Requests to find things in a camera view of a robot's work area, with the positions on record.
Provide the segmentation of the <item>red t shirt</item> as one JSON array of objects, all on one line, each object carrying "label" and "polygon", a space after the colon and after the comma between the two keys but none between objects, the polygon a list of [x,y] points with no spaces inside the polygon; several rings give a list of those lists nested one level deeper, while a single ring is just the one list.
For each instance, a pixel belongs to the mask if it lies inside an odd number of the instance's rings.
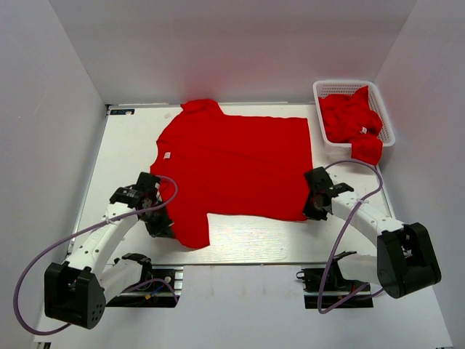
[{"label": "red t shirt", "polygon": [[304,118],[231,116],[214,100],[182,104],[156,142],[150,171],[171,178],[174,237],[182,245],[209,245],[208,214],[304,220],[312,168],[310,128]]}]

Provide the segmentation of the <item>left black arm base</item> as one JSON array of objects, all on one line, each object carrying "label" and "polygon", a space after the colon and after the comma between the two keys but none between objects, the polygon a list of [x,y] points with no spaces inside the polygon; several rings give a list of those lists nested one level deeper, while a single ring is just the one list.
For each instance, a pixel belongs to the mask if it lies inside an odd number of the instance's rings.
[{"label": "left black arm base", "polygon": [[166,283],[174,290],[177,299],[180,300],[183,271],[181,266],[153,266],[145,278],[147,280],[156,278],[157,281],[122,293],[113,298],[107,306],[109,308],[175,308],[177,301]]}]

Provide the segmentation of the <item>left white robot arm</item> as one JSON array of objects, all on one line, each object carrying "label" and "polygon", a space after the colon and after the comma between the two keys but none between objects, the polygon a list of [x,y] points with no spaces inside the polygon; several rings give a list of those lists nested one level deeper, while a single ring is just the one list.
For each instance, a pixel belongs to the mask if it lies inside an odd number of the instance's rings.
[{"label": "left white robot arm", "polygon": [[96,327],[106,305],[120,294],[145,290],[153,283],[152,261],[126,253],[108,266],[125,235],[139,222],[152,237],[171,238],[172,220],[161,197],[169,177],[142,172],[135,184],[118,188],[97,227],[62,263],[51,263],[44,274],[44,313],[85,329]]}]

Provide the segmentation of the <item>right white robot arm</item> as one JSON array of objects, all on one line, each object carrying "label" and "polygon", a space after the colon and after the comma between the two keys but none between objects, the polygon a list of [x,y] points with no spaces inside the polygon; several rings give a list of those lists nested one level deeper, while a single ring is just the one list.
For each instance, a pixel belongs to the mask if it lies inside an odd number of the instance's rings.
[{"label": "right white robot arm", "polygon": [[[338,290],[359,281],[378,284],[398,299],[441,281],[437,256],[424,225],[386,216],[370,204],[368,196],[361,197],[350,185],[337,182],[324,167],[306,172],[304,178],[310,190],[304,215],[317,221],[333,215],[344,221],[323,270],[321,287],[327,279]],[[349,226],[376,247],[376,255],[336,252]]]}]

